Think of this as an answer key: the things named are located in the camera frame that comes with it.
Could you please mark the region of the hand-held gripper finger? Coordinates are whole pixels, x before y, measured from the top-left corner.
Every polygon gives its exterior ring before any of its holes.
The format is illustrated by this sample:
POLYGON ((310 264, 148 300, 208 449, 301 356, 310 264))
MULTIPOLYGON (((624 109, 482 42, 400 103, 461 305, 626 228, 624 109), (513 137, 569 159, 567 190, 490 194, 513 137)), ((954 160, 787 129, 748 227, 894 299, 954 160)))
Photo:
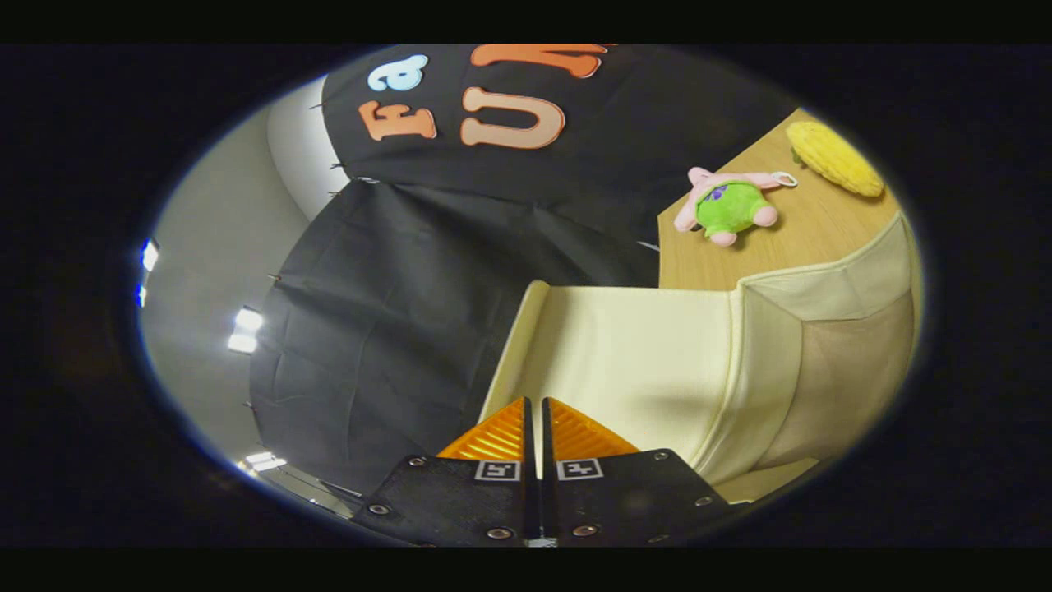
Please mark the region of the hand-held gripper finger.
POLYGON ((400 460, 352 519, 416 547, 515 548, 540 533, 533 412, 511 402, 437 455, 400 460))
POLYGON ((689 546, 741 509, 668 447, 642 450, 571 405, 542 401, 542 535, 561 548, 689 546))

